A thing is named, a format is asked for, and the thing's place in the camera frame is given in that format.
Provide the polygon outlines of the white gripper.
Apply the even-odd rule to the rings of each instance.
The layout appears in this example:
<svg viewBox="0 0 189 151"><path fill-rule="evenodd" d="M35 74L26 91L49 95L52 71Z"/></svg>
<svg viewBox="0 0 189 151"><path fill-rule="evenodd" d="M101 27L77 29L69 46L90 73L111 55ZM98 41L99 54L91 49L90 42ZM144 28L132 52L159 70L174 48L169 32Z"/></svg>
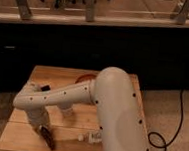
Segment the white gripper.
<svg viewBox="0 0 189 151"><path fill-rule="evenodd" d="M54 144L54 140L53 140L53 136L50 132L50 130L48 130L47 128L49 127L49 115L48 115L48 111L44 108L35 108L32 110L28 110L26 112L26 115L28 117L28 123L33 127L33 130L35 132L39 132L40 128L40 133L43 136L43 138L46 141L47 146L51 149L54 150L55 149L55 144Z"/></svg>

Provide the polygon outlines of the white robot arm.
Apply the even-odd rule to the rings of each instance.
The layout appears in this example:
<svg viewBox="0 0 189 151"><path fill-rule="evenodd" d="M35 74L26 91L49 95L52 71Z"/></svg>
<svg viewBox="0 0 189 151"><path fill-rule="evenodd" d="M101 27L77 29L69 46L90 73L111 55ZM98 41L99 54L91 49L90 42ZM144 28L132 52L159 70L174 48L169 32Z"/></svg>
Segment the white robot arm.
<svg viewBox="0 0 189 151"><path fill-rule="evenodd" d="M48 119L48 106L66 109L75 103L94 104L103 151L150 151L145 117L132 83L126 71L107 67L95 79L59 89L40 91L36 84L25 84L13 106L26 112L29 123L42 125Z"/></svg>

